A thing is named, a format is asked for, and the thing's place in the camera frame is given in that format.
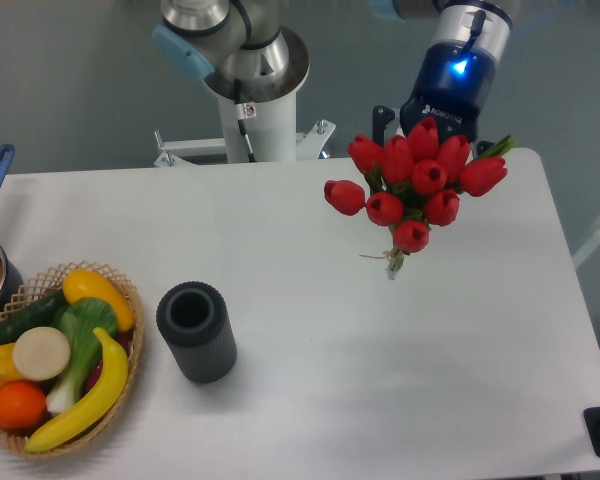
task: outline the table surface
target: table surface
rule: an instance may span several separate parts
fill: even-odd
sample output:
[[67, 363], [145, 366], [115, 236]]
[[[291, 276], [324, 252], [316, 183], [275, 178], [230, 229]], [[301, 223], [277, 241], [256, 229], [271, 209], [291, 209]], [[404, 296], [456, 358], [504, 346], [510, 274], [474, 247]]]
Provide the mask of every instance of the table surface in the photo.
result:
[[[84, 450], [0, 478], [483, 479], [600, 470], [582, 411], [600, 353], [540, 158], [463, 196], [395, 281], [364, 212], [323, 199], [346, 159], [9, 176], [0, 243], [24, 277], [90, 260], [147, 320], [137, 384]], [[188, 382], [155, 326], [173, 286], [224, 296], [238, 361]]]

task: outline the tulip stem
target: tulip stem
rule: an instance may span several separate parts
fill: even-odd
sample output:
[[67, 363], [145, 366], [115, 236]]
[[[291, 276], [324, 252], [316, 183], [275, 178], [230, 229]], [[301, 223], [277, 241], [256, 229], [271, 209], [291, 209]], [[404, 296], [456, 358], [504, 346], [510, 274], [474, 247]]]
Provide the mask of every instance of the tulip stem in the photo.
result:
[[404, 263], [404, 252], [398, 247], [393, 247], [390, 252], [387, 253], [389, 258], [389, 265], [387, 266], [387, 275], [389, 280], [395, 280], [398, 271], [402, 268]]

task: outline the banana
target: banana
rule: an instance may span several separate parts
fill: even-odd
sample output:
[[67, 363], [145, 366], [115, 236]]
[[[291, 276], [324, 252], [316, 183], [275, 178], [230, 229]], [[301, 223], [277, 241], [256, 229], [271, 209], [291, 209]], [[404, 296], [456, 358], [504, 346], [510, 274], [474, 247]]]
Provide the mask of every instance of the banana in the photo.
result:
[[27, 452], [46, 452], [68, 442], [100, 420], [122, 394], [129, 376], [127, 354], [105, 329], [97, 327], [93, 333], [102, 345], [100, 378], [71, 409], [52, 418], [31, 435], [24, 447]]

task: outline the black cup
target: black cup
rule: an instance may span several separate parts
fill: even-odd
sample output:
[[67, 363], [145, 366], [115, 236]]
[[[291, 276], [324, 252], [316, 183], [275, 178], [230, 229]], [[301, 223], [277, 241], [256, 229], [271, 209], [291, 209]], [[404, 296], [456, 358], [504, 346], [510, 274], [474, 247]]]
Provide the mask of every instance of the black cup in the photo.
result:
[[172, 288], [162, 297], [156, 317], [178, 367], [192, 382], [214, 382], [235, 364], [227, 306], [213, 287], [187, 282]]

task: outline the wicker basket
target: wicker basket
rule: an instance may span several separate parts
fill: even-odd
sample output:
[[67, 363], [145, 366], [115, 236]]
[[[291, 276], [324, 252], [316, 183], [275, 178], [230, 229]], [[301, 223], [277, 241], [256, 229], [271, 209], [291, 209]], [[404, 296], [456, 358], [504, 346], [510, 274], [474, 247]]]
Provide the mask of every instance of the wicker basket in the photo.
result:
[[0, 448], [23, 458], [43, 459], [57, 457], [59, 455], [73, 452], [74, 450], [90, 442], [94, 437], [99, 435], [105, 428], [107, 428], [114, 417], [118, 414], [127, 397], [129, 396], [131, 386], [136, 376], [138, 360], [140, 358], [142, 344], [144, 341], [145, 327], [142, 303], [136, 287], [131, 284], [127, 277], [117, 270], [111, 268], [109, 265], [98, 265], [96, 263], [89, 262], [82, 262], [80, 264], [70, 263], [68, 265], [59, 265], [55, 268], [50, 268], [46, 273], [39, 273], [35, 278], [30, 279], [25, 285], [22, 285], [18, 290], [18, 293], [11, 297], [11, 302], [5, 306], [3, 312], [0, 314], [0, 321], [9, 317], [11, 313], [20, 310], [25, 305], [28, 305], [38, 298], [49, 294], [51, 291], [60, 288], [64, 277], [66, 277], [66, 275], [72, 270], [78, 268], [96, 271], [105, 278], [109, 279], [109, 281], [111, 281], [111, 283], [113, 283], [128, 300], [131, 306], [135, 316], [136, 324], [133, 330], [133, 339], [131, 341], [130, 350], [131, 354], [129, 356], [129, 377], [124, 390], [120, 395], [120, 398], [118, 398], [113, 407], [111, 407], [107, 414], [102, 417], [100, 421], [88, 431], [88, 433], [57, 448], [42, 453], [29, 453], [24, 449], [24, 446], [27, 443], [26, 437], [20, 437], [0, 429]]

